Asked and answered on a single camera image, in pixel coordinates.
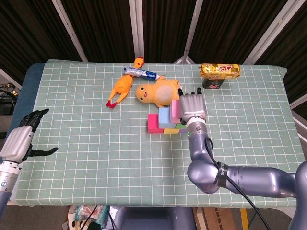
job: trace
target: gray robot arm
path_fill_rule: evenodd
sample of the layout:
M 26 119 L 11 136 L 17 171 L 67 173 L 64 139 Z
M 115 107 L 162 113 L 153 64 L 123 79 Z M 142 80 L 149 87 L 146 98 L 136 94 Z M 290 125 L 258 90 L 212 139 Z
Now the gray robot arm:
M 307 228 L 307 161 L 296 173 L 288 173 L 270 167 L 238 167 L 220 164 L 218 169 L 212 161 L 205 142 L 206 107 L 198 88 L 198 94 L 183 95 L 179 90 L 182 117 L 187 122 L 189 149 L 192 163 L 188 167 L 189 179 L 204 193 L 215 193 L 220 186 L 231 192 L 238 190 L 226 180 L 228 176 L 246 195 L 265 197 L 293 197 L 297 199 L 296 212 L 290 230 Z
M 9 201 L 18 175 L 21 171 L 20 163 L 28 157 L 48 156 L 58 150 L 33 150 L 32 138 L 38 127 L 40 119 L 49 109 L 34 111 L 25 116 L 19 127 L 12 130 L 0 152 L 3 163 L 0 165 L 0 217 Z

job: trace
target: silver robotic hand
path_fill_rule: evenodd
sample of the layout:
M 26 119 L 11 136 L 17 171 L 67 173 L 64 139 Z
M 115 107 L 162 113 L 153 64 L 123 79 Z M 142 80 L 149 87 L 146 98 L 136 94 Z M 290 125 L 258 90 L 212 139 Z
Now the silver robotic hand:
M 18 128 L 12 130 L 0 152 L 3 163 L 0 165 L 0 217 L 10 199 L 18 175 L 20 174 L 20 163 L 28 157 L 48 156 L 58 150 L 53 148 L 49 151 L 33 150 L 32 138 L 38 124 L 49 109 L 34 111 L 25 116 Z
M 188 167 L 189 179 L 203 192 L 211 194 L 220 187 L 240 193 L 230 180 L 246 195 L 265 197 L 293 197 L 297 199 L 295 215 L 290 230 L 307 229 L 307 161 L 296 173 L 270 167 L 227 166 L 213 162 L 212 142 L 207 134 L 206 106 L 201 89 L 197 94 L 183 95 L 178 90 L 182 123 L 187 123 L 189 149 L 192 163 Z

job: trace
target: yellow rubber chicken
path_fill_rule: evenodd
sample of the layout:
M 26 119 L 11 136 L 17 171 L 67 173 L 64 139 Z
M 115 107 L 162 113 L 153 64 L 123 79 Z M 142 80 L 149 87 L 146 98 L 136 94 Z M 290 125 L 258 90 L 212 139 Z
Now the yellow rubber chicken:
M 142 65 L 144 65 L 144 58 L 137 57 L 134 61 L 133 67 L 139 69 L 142 67 Z M 106 106 L 113 109 L 118 103 L 120 103 L 128 95 L 132 84 L 133 84 L 133 76 L 128 74 L 121 76 L 119 80 L 116 82 Z M 115 103 L 111 104 L 111 100 L 116 93 L 120 93 L 119 99 Z
M 161 76 L 156 84 L 140 85 L 136 90 L 136 97 L 140 102 L 153 102 L 159 108 L 164 107 L 170 105 L 172 100 L 179 100 L 179 84 L 178 80 L 166 80 L 164 76 Z

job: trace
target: table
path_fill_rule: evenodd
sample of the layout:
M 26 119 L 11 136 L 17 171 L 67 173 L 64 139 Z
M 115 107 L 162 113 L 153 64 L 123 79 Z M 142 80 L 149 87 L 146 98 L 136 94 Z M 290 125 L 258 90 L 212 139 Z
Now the table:
M 189 181 L 186 134 L 147 134 L 147 114 L 157 113 L 158 108 L 140 103 L 135 90 L 152 82 L 134 78 L 128 96 L 113 110 L 105 107 L 125 65 L 129 63 L 50 60 L 41 80 L 31 80 L 39 84 L 34 108 L 50 109 L 35 133 L 33 146 L 59 150 L 24 162 L 13 202 L 249 207 L 241 195 L 223 188 L 207 195 Z M 201 87 L 198 66 L 145 64 L 143 69 L 176 78 L 184 92 L 191 93 Z M 286 69 L 240 67 L 241 76 L 225 81 L 221 89 L 203 89 L 216 160 L 294 172 L 305 159 L 283 86 Z M 251 196 L 251 200 L 258 207 L 296 203 L 291 198 Z

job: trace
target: black wire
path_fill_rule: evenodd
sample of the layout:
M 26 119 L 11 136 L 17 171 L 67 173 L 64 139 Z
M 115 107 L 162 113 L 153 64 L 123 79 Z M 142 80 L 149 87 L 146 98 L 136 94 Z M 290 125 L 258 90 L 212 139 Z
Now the black wire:
M 207 144 L 207 140 L 210 141 L 211 144 L 211 149 L 213 149 L 213 143 L 212 140 L 209 137 L 205 138 L 205 147 L 206 150 L 211 158 L 211 160 L 213 161 L 213 163 L 215 164 L 215 166 L 219 169 L 219 165 L 218 163 L 215 161 L 215 159 L 213 158 L 211 149 L 208 147 Z M 253 207 L 253 209 L 256 211 L 256 213 L 258 214 L 258 216 L 260 217 L 260 219 L 262 220 L 263 224 L 265 225 L 265 227 L 267 228 L 267 230 L 271 230 L 268 223 L 265 221 L 264 217 L 262 216 L 262 214 L 259 212 L 259 210 L 257 209 L 257 207 L 254 205 L 254 203 L 245 195 L 245 193 L 238 187 L 238 185 L 236 185 L 236 183 L 229 178 L 229 176 L 227 176 L 227 180 L 230 182 L 230 184 L 235 187 L 235 189 L 249 202 L 249 204 Z
M 80 230 L 82 230 L 82 229 L 85 227 L 87 221 L 89 220 L 89 218 L 91 218 L 91 216 L 92 216 L 92 214 L 95 212 L 96 208 L 97 208 L 97 205 L 96 205 L 95 208 L 93 209 L 92 213 L 88 216 L 88 218 L 86 219 L 86 221 L 84 222 L 84 224 L 83 224 L 83 226 L 80 228 Z
M 248 230 L 249 230 L 249 228 L 250 228 L 251 224 L 253 223 L 253 220 L 255 219 L 256 214 L 257 214 L 257 212 L 255 212 L 255 214 L 254 214 L 253 218 L 251 219 L 251 221 L 250 221 L 250 223 L 249 223 L 249 225 L 248 225 Z
M 113 228 L 113 230 L 115 230 L 115 228 L 114 228 L 115 223 L 114 223 L 114 220 L 113 220 L 113 218 L 112 218 L 112 216 L 110 214 L 110 211 L 108 210 L 107 213 L 109 215 L 109 218 L 110 218 L 110 221 L 111 221 L 111 224 L 112 224 L 112 228 Z

